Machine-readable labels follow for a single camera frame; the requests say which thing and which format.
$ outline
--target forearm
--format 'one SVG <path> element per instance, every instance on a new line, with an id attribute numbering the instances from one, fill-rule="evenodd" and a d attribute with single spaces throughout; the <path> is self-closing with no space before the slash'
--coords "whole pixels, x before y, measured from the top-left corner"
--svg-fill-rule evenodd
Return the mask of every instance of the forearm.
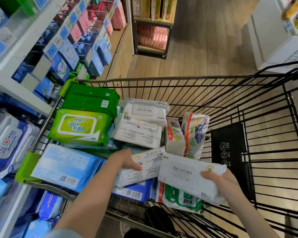
<path id="1" fill-rule="evenodd" d="M 279 238 L 245 196 L 232 200 L 229 206 L 242 222 L 250 238 Z"/>
<path id="2" fill-rule="evenodd" d="M 110 157 L 64 213 L 54 230 L 70 229 L 83 238 L 94 238 L 121 166 L 121 160 Z"/>

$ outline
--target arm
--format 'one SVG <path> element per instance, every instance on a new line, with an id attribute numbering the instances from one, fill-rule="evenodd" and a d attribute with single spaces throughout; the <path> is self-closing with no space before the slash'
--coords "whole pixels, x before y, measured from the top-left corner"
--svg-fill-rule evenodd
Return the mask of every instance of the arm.
<path id="1" fill-rule="evenodd" d="M 213 172 L 200 173 L 205 179 L 212 180 L 220 193 L 226 198 L 231 210 L 238 216 L 250 238 L 279 238 L 262 215 L 244 196 L 238 181 L 232 172 L 227 169 L 223 176 Z"/>
<path id="2" fill-rule="evenodd" d="M 130 149 L 113 153 L 77 196 L 53 230 L 68 229 L 83 238 L 94 238 L 105 215 L 114 181 L 122 167 L 142 170 L 142 167 L 132 160 Z"/>

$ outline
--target light blue sleeve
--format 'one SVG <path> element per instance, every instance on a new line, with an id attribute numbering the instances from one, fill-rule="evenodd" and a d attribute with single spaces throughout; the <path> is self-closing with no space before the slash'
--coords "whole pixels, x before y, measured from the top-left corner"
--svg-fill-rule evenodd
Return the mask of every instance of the light blue sleeve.
<path id="1" fill-rule="evenodd" d="M 53 230 L 43 236 L 43 238 L 83 238 L 72 230 Z"/>

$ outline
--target green wet wipes package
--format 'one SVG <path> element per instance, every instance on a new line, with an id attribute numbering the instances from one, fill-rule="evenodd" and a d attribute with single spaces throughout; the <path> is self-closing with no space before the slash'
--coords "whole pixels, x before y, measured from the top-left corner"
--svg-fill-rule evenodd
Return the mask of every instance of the green wet wipes package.
<path id="1" fill-rule="evenodd" d="M 165 184 L 165 197 L 172 206 L 186 207 L 192 211 L 200 211 L 202 200 L 184 191 Z"/>
<path id="2" fill-rule="evenodd" d="M 60 143 L 105 146 L 112 117 L 107 114 L 59 109 L 48 139 Z"/>

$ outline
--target wire mesh basket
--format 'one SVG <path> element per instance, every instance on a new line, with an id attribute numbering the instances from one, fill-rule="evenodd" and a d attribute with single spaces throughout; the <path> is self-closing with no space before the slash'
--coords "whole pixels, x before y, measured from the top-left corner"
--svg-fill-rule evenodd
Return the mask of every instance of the wire mesh basket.
<path id="1" fill-rule="evenodd" d="M 184 112 L 209 115 L 201 160 L 220 160 L 234 168 L 232 156 L 240 157 L 238 167 L 243 165 L 246 176 L 245 183 L 240 185 L 247 198 L 280 236 L 298 237 L 298 228 L 289 222 L 298 220 L 298 108 L 295 106 L 298 68 L 286 74 L 260 71 L 254 75 L 90 80 L 89 83 L 115 89 L 121 99 L 168 102 L 171 108 L 167 116 L 178 117 L 180 122 Z M 52 142 L 46 137 L 61 105 L 60 97 L 32 152 L 41 154 Z M 229 140 L 221 140 L 221 133 Z M 48 183 L 26 183 L 54 191 L 70 201 L 77 196 Z M 198 215 L 168 208 L 154 200 L 141 203 L 115 195 L 110 198 L 106 216 L 159 237 L 247 237 L 245 228 L 227 204 L 204 203 L 202 209 Z"/>

